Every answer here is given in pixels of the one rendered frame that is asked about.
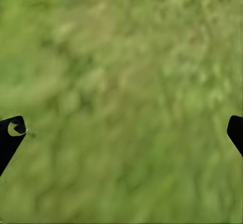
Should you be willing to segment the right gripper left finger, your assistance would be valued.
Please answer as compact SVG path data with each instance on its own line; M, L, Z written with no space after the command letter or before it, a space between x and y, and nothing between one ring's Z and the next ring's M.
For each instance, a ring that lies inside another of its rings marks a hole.
M0 121L0 176L27 133L22 116Z

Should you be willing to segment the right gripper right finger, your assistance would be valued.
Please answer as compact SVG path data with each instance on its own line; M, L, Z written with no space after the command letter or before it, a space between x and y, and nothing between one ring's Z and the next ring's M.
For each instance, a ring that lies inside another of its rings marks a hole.
M243 156L243 118L234 115L231 116L227 133Z

